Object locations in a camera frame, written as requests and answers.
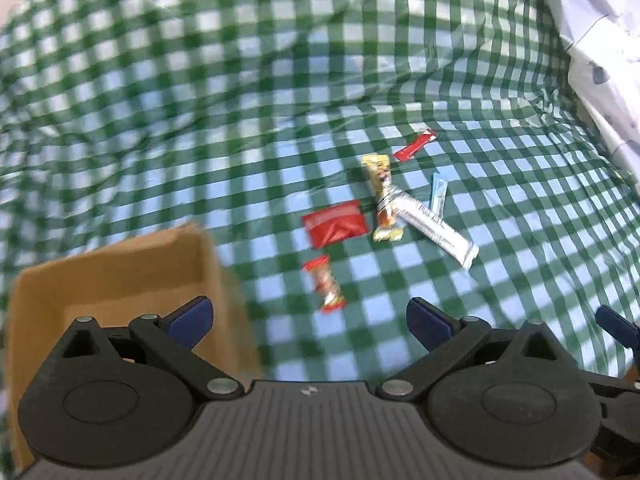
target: metal screw head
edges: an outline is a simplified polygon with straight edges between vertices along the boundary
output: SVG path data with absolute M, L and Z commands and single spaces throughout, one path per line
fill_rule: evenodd
M 228 395 L 238 389 L 238 381 L 230 377 L 218 377 L 207 383 L 207 390 L 212 394 Z
M 391 379 L 382 383 L 382 391 L 394 397 L 409 395 L 413 390 L 414 386 L 402 379 Z

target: red snack packet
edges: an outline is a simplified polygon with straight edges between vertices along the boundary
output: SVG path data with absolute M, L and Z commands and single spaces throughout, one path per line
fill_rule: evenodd
M 329 268 L 329 257 L 326 255 L 318 256 L 308 261 L 303 269 L 310 272 L 316 283 L 316 290 L 322 296 L 322 312 L 331 312 L 344 307 L 347 302 L 344 300 L 340 292 L 340 286 L 335 281 Z
M 402 150 L 398 150 L 394 153 L 394 157 L 397 158 L 400 162 L 408 161 L 414 153 L 417 152 L 421 147 L 423 147 L 427 142 L 431 142 L 436 138 L 436 134 L 433 132 L 431 128 L 427 128 L 423 133 L 418 135 L 417 139 L 414 140 L 411 144 L 405 146 Z
M 360 212 L 360 200 L 351 200 L 305 215 L 302 223 L 316 249 L 369 232 L 364 215 Z

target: snack wrapper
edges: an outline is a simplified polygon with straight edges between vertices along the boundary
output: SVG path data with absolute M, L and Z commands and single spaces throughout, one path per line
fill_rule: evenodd
M 469 270 L 474 258 L 478 256 L 478 246 L 475 243 L 470 242 L 453 227 L 446 224 L 441 217 L 417 198 L 396 186 L 391 187 L 389 199 L 400 218 L 403 218 L 408 224 L 414 226 L 451 254 L 465 270 Z
M 405 146 L 402 150 L 398 150 L 397 152 L 395 152 L 394 157 L 397 158 L 400 162 L 406 162 L 412 156 L 414 156 L 415 152 L 417 152 L 427 142 L 431 142 L 435 138 L 436 134 L 434 133 L 434 131 L 431 128 L 427 128 L 414 140 L 414 142 Z
M 431 202 L 429 209 L 431 209 L 436 215 L 442 217 L 444 213 L 444 197 L 447 194 L 447 179 L 442 176 L 441 173 L 435 172 L 433 174 L 433 183 L 431 184 Z
M 329 267 L 329 257 L 318 256 L 308 261 L 303 269 L 314 277 L 316 290 L 322 296 L 322 312 L 331 312 L 344 307 L 347 302 L 340 291 L 340 286 L 335 281 L 334 275 Z
M 369 232 L 364 215 L 360 212 L 360 200 L 315 211 L 303 216 L 302 223 L 316 249 Z
M 388 155 L 370 153 L 362 157 L 362 165 L 367 168 L 369 179 L 378 199 L 378 227 L 373 231 L 373 239 L 399 240 L 402 228 L 396 224 L 396 213 L 389 201 L 391 191 L 391 161 Z

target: open cardboard box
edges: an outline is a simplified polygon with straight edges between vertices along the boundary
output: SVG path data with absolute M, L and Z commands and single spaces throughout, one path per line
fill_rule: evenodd
M 10 298 L 9 418 L 18 468 L 32 461 L 18 426 L 18 402 L 69 324 L 93 316 L 101 326 L 126 326 L 147 312 L 164 316 L 198 295 L 214 306 L 213 329 L 194 352 L 248 385 L 261 377 L 244 301 L 199 227 L 130 238 L 119 244 L 25 269 Z

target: blue gripper pad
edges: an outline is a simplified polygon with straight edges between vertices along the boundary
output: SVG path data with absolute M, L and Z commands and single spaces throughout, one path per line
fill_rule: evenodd
M 640 328 L 608 306 L 596 310 L 596 323 L 625 348 L 640 349 Z
M 452 338 L 460 322 L 422 298 L 411 298 L 406 306 L 406 324 L 414 337 L 429 352 Z
M 182 346 L 192 349 L 213 327 L 213 305 L 206 296 L 198 296 L 163 320 L 167 335 Z

